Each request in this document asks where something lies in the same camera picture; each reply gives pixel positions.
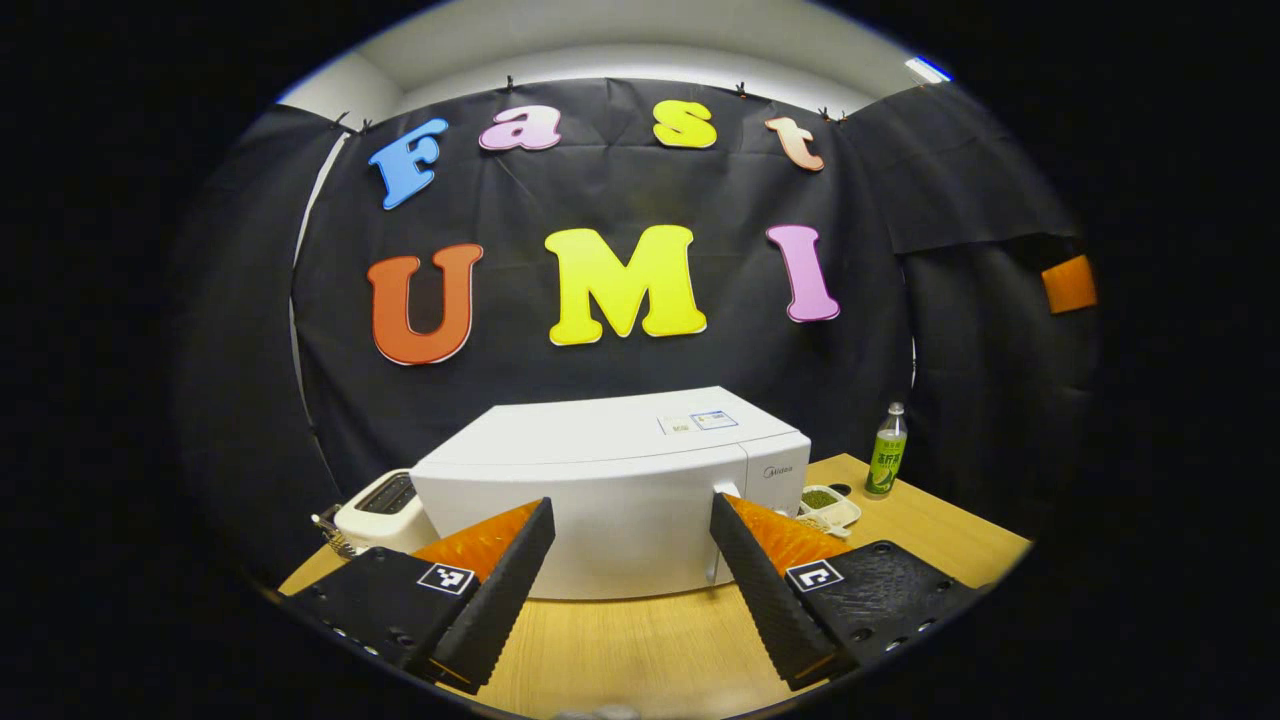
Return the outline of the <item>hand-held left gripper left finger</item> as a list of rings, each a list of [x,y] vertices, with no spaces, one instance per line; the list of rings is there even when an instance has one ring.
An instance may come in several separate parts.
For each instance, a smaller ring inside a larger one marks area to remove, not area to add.
[[[285,606],[396,670],[475,694],[554,541],[553,503],[538,498],[412,553],[375,546]]]

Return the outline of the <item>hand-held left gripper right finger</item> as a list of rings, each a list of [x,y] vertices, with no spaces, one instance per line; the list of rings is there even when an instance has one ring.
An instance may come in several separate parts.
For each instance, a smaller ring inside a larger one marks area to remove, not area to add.
[[[852,548],[735,495],[716,495],[710,536],[792,691],[874,667],[980,598],[891,541]]]

